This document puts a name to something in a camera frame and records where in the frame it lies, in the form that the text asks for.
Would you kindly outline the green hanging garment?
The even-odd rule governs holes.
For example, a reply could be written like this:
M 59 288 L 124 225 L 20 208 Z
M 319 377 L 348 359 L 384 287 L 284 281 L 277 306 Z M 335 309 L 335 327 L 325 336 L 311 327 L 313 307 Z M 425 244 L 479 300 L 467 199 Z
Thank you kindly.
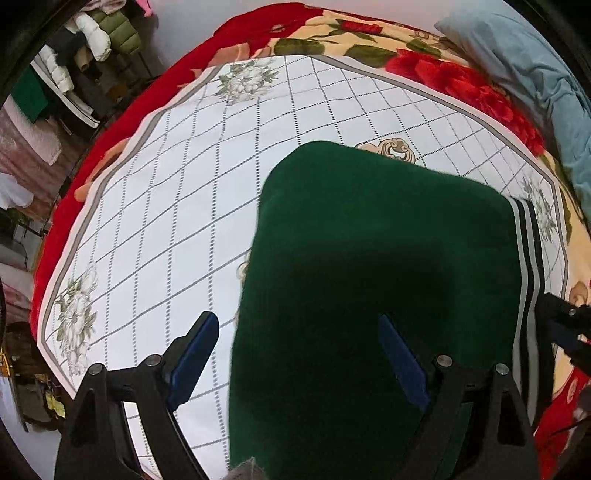
M 48 107 L 39 79 L 31 67 L 27 67 L 15 82 L 11 96 L 31 123 L 35 123 Z

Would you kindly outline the white puffer jacket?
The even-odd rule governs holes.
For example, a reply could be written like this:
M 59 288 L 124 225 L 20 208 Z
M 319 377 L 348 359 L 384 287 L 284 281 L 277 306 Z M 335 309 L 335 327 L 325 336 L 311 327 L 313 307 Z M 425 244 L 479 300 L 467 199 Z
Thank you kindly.
M 111 52 L 108 34 L 87 13 L 78 12 L 49 36 L 38 56 L 62 94 L 74 90 L 73 64 L 84 71 L 92 60 L 105 61 Z

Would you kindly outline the clothes rack with garments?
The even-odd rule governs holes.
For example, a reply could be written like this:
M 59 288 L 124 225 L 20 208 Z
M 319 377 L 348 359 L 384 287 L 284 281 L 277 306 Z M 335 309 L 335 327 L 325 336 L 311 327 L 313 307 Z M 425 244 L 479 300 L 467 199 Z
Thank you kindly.
M 100 127 L 153 81 L 133 19 L 147 1 L 4 1 L 1 100 L 30 123 L 74 117 Z

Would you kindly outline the blue-grey quilt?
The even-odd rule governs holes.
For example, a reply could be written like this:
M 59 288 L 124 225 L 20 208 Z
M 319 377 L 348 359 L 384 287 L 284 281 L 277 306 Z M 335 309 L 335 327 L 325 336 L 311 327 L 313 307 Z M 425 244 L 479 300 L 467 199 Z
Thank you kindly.
M 590 97 L 550 43 L 508 7 L 456 8 L 435 28 L 529 113 L 590 215 Z

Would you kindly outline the red floral blanket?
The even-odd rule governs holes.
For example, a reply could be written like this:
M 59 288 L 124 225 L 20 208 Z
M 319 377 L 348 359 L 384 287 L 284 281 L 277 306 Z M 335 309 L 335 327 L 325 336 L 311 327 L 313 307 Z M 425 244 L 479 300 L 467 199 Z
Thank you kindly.
M 551 293 L 577 307 L 590 307 L 590 215 L 584 215 L 561 161 L 547 149 L 525 107 L 438 30 L 431 35 L 404 24 L 301 3 L 270 5 L 225 22 L 142 93 L 99 137 L 83 161 L 70 193 L 56 211 L 36 273 L 31 317 L 36 341 L 44 294 L 71 228 L 94 181 L 121 156 L 145 117 L 167 105 L 208 68 L 290 55 L 349 58 L 476 109 L 512 132 L 535 160 L 550 170 L 564 205 L 567 291 L 556 295 L 546 289 L 544 280 L 544 290 L 535 303 L 536 325 L 550 343 L 554 358 L 550 404 L 538 421 L 531 421 L 508 366 L 500 363 L 479 375 L 441 355 L 431 382 L 433 400 L 407 459 L 391 479 L 588 478 L 590 363 L 572 364 L 564 350 L 549 339 L 537 315 L 537 302 L 543 294 Z M 133 367 L 110 369 L 94 363 L 77 390 L 66 391 L 73 404 L 66 413 L 57 454 L 57 478 L 212 479 L 177 421 L 185 403 L 176 411 L 167 407 L 167 348 Z M 229 448 L 228 404 L 226 413 Z M 232 465 L 229 448 L 228 470 L 217 479 L 270 478 L 253 460 Z

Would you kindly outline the white diamond-pattern bed sheet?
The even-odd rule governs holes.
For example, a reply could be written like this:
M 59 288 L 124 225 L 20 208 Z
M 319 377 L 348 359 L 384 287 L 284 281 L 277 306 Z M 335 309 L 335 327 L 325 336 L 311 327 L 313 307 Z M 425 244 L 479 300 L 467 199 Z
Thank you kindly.
M 204 310 L 221 337 L 177 421 L 212 479 L 229 465 L 228 380 L 263 181 L 301 144 L 332 141 L 530 200 L 546 289 L 569 279 L 558 182 L 509 130 L 416 82 L 349 58 L 211 67 L 148 114 L 94 181 L 48 283 L 40 352 L 69 393 L 87 368 L 133 367 Z

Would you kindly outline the green varsity jacket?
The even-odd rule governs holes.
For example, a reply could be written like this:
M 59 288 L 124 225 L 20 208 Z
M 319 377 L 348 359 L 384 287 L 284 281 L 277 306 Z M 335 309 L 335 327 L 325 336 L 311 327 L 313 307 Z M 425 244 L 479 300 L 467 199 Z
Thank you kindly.
M 298 147 L 259 201 L 232 346 L 232 465 L 270 479 L 391 479 L 426 414 L 379 341 L 386 315 L 426 375 L 505 364 L 531 421 L 554 358 L 533 204 L 331 142 Z

